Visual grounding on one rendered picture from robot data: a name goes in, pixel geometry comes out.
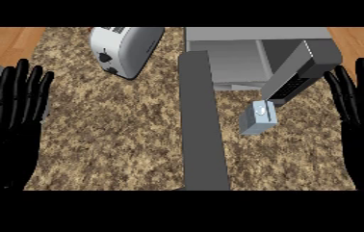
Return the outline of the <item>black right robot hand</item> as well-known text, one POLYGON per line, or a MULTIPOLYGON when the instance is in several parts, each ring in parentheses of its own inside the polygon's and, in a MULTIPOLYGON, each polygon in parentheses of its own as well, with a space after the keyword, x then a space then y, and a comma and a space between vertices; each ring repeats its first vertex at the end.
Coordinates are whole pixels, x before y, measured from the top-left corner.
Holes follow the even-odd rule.
POLYGON ((341 121, 341 145, 346 172, 355 189, 364 191, 364 58, 355 61, 356 82, 344 67, 324 72, 341 121))

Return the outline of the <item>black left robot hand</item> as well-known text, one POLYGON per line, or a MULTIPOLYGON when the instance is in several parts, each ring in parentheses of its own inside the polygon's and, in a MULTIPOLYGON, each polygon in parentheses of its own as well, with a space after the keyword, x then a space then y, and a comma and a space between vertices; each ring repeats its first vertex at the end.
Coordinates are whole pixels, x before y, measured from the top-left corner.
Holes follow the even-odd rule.
POLYGON ((26 59, 0 74, 0 192, 22 191, 34 173, 53 78, 26 59))

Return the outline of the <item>pale blue milk carton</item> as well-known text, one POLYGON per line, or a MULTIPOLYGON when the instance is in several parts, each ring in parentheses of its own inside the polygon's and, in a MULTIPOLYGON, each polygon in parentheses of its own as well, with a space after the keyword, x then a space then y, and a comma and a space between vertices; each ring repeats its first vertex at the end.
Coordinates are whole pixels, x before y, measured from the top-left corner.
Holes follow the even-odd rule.
POLYGON ((253 101, 238 117, 238 131, 242 135, 258 135, 276 125, 273 103, 253 101))

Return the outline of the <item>dark grey microwave door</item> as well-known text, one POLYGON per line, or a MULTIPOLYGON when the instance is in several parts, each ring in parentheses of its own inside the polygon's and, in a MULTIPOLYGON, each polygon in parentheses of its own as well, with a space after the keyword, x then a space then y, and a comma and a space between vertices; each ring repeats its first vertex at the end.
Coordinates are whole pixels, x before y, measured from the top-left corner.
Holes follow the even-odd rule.
POLYGON ((227 191, 230 185, 207 52, 185 52, 177 67, 185 190, 227 191))

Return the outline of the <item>white toaster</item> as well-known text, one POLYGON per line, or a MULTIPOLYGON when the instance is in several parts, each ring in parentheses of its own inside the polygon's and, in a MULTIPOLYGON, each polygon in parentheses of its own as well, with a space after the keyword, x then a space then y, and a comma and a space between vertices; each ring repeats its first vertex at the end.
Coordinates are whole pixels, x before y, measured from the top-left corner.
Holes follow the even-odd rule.
POLYGON ((133 80, 148 62, 164 27, 93 27, 90 50, 100 68, 133 80))

